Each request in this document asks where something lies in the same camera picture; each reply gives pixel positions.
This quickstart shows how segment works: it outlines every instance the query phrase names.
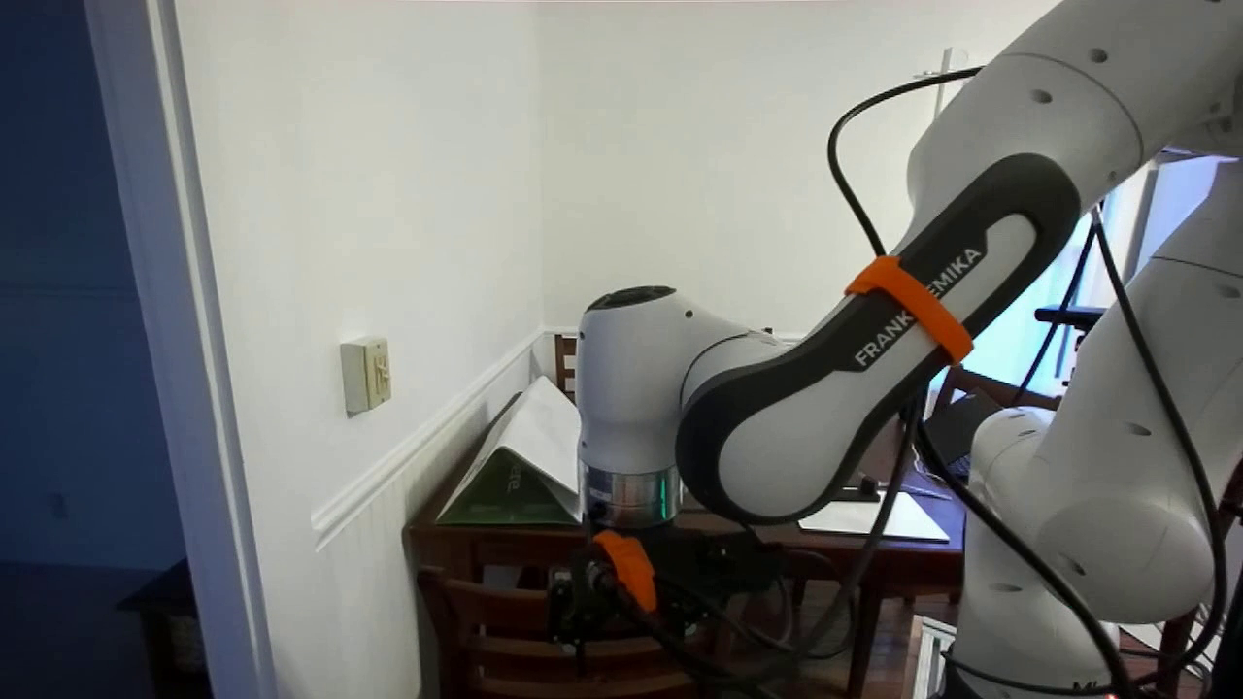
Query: chair back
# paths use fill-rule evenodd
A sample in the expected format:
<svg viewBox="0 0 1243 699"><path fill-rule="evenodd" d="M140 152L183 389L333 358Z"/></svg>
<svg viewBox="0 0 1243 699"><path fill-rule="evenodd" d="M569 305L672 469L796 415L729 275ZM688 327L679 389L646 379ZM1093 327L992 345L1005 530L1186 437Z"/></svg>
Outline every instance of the chair back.
<svg viewBox="0 0 1243 699"><path fill-rule="evenodd" d="M484 587L421 570L439 654L457 670L442 696L506 699L692 699L697 679L646 635L587 640L584 658L548 640L548 592Z"/></svg>

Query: orange band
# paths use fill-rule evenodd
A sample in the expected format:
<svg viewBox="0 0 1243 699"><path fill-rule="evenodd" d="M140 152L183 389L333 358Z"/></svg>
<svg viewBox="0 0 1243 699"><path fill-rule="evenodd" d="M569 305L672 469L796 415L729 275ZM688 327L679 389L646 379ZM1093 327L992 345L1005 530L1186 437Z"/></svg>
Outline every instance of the orange band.
<svg viewBox="0 0 1243 699"><path fill-rule="evenodd" d="M922 284L912 281L896 258L879 258L866 265L855 284L847 289L851 297L882 293L890 297L900 313L908 313L922 332L960 366L972 354L972 333L969 327Z"/></svg>
<svg viewBox="0 0 1243 699"><path fill-rule="evenodd" d="M633 599L640 614L658 614L658 570L633 536L597 533L594 544L609 555L620 592Z"/></svg>

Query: wire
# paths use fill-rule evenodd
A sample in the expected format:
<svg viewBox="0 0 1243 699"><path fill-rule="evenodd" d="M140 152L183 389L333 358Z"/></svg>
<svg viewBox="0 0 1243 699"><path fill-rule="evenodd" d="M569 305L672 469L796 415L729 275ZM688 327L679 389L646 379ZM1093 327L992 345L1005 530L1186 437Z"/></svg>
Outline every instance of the wire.
<svg viewBox="0 0 1243 699"><path fill-rule="evenodd" d="M1093 228L1094 228L1094 237L1099 237L1103 267L1106 267L1112 289L1116 289L1116 297L1120 297L1120 316L1121 316L1128 333L1132 333L1132 342L1133 342L1133 354L1140 354L1140 362L1141 362L1141 371L1146 371L1146 379L1149 379L1149 385L1155 385L1155 394L1156 394L1156 404L1163 404L1163 412L1165 412L1165 419L1168 419L1168 429L1174 429L1174 441L1177 441L1177 446L1180 446L1186 457L1190 457L1190 469L1194 469L1194 483L1196 483L1196 496L1200 496L1200 508L1206 508L1206 520L1209 520L1211 601L1209 601L1209 617L1206 617L1200 636L1196 636L1196 640L1180 654L1180 662L1174 666L1174 670L1186 670L1186 666L1200 662L1200 654L1211 645L1211 636L1217 636L1217 631L1218 631L1218 621L1222 621L1222 601L1226 601L1222 530L1218 530L1218 520L1217 520L1217 496L1211 496L1211 486L1209 486L1206 457L1200 457L1200 450L1196 450L1196 445L1194 445L1194 432L1190 432L1186 415L1177 412L1177 401L1174 401L1174 394L1168 394L1168 385L1165 385L1165 379L1163 379L1163 371L1156 371L1156 362L1155 362L1155 350L1149 350L1149 342L1146 342L1146 333L1141 333L1141 327L1140 327L1140 316L1133 316L1133 307L1132 307L1132 297L1128 297L1128 284L1121 284L1121 275L1120 275L1116 252L1112 252L1112 244L1106 244L1106 237L1103 237L1099 210L1093 210L1093 213L1094 213L1094 226L1093 226Z"/></svg>
<svg viewBox="0 0 1243 699"><path fill-rule="evenodd" d="M866 109L874 109L874 104L882 104L882 103L890 103L890 98L900 98L900 95L912 95L912 90L930 90L930 85L945 85L945 81L965 81L965 80L975 80L975 76L978 76L978 65L975 65L975 69L953 69L953 76L917 80L917 81L906 81L906 85L896 85L896 90L887 90L887 95L879 95L879 98L859 103L851 114L843 114L843 116L835 121L835 127L831 127L831 135L829 135L829 171L831 171L835 186L843 190L843 197L847 197L859 228L866 232L874 258L887 258L887 241L882 241L882 232L874 228L869 213L862 210L855 186L847 183L847 175L843 175L843 169L839 169L839 135L843 135L843 127L847 127L859 114L866 114ZM922 445L922 455L923 455L923 450L931 455L931 445L930 445L930 437L922 432L917 419L912 419L912 432L908 432L908 437ZM1112 636L1099 631L1099 621L1093 617L1093 610L1077 599L1077 592L1063 587L1063 583L1058 578L1058 570L1044 569L1044 558L1033 555L996 514L988 514L988 508L945 469L940 457L938 457L938 467L940 467L938 474L960 492L960 500L965 500L978 520L988 520L988 526L996 530L996 536L1013 547L1013 555L1022 555L1042 578L1048 574L1048 587L1073 608L1073 614L1084 621L1089 636L1093 636L1094 648L1103 654L1103 666L1106 666L1106 671L1112 671L1112 684L1121 693L1121 699L1132 699L1133 688L1132 688L1132 679L1128 679L1121 658L1116 654Z"/></svg>
<svg viewBox="0 0 1243 699"><path fill-rule="evenodd" d="M831 183L839 186L839 193L847 197L859 228L866 232L874 258L887 258L887 241L882 241L879 226L869 222L869 213L862 210L862 204L859 204L859 193L855 193L855 186L851 186L851 180L847 180L847 171L843 171L843 165L839 165L843 127L847 127L859 114L866 114L866 109L874 109L874 104L887 104L887 103L892 103L892 98L900 98L900 95L917 95L917 90L945 85L945 81L969 81L969 80L975 80L975 76L978 76L978 65L972 65L972 69L953 69L953 76L931 76L931 80L917 80L917 81L892 85L892 90L887 90L887 95L874 95L874 98L859 103L855 109L847 109L847 114L831 124L831 133L829 133L829 171L831 171Z"/></svg>
<svg viewBox="0 0 1243 699"><path fill-rule="evenodd" d="M931 450L931 441L923 429L917 432L917 446L922 446L923 467L972 508L972 518L982 520L1022 565L1028 565L1033 574L1042 574L1042 583L1080 617L1084 635L1093 636L1093 645L1099 648L1099 658L1112 671L1112 688L1093 688L1093 693L1077 693L1077 696L1120 693L1121 699L1133 699L1133 684L1121 670L1121 658L1120 658L1116 640L1103 635L1103 626L1094 621L1094 614L1089 610L1089 601L1010 526L1001 526L960 477L947 474L947 467Z"/></svg>
<svg viewBox="0 0 1243 699"><path fill-rule="evenodd" d="M1073 267L1073 284L1063 289L1058 313L1070 313L1073 301L1080 297L1093 244L1094 244L1094 237L1093 237L1093 228L1089 228L1089 241L1084 241L1080 258L1077 258L1077 267ZM1022 404L1022 395L1028 395L1028 385L1036 380L1036 371L1044 366L1044 354L1048 354L1058 332L1061 332L1061 322L1053 322L1053 327L1044 332L1036 358L1028 362L1024 379L1019 380L1013 404Z"/></svg>

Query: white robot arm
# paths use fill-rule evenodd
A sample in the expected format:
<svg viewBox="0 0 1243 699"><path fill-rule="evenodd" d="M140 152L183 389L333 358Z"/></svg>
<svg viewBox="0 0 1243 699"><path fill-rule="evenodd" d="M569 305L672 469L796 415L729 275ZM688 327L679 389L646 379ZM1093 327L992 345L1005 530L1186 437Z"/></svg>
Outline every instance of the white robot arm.
<svg viewBox="0 0 1243 699"><path fill-rule="evenodd" d="M917 143L896 267L982 332L1149 155L1168 143L1240 152L1240 76L1240 0L1058 3ZM1133 289L1211 496L1243 457L1243 237L1230 228L1243 175L1226 171L1217 193ZM947 362L953 345L923 333L917 313L869 289L783 354L672 289L606 297L579 350L589 520L672 520L672 474L721 518L796 520L835 496L874 432ZM1177 617L1211 583L1186 464L1106 316L1058 419L1005 412L982 429L975 491L1099 617ZM969 539L954 662L1019 684L1106 684L1084 631L982 530Z"/></svg>
<svg viewBox="0 0 1243 699"><path fill-rule="evenodd" d="M1053 7L917 143L917 213L896 265L982 332L1058 258L1080 210L1180 133L1226 116L1240 65L1243 7L1226 0ZM579 457L597 526L646 520L637 492L659 491L672 467L725 518L796 520L947 362L882 293L843 301L787 354L721 342L733 333L668 289L587 313Z"/></svg>

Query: light switch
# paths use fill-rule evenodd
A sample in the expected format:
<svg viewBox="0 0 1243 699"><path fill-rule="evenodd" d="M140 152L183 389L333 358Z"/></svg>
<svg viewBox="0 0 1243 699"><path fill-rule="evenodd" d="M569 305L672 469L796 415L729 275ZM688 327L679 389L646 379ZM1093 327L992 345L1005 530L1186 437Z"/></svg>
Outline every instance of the light switch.
<svg viewBox="0 0 1243 699"><path fill-rule="evenodd" d="M370 412L394 395L387 342L343 342L345 415Z"/></svg>

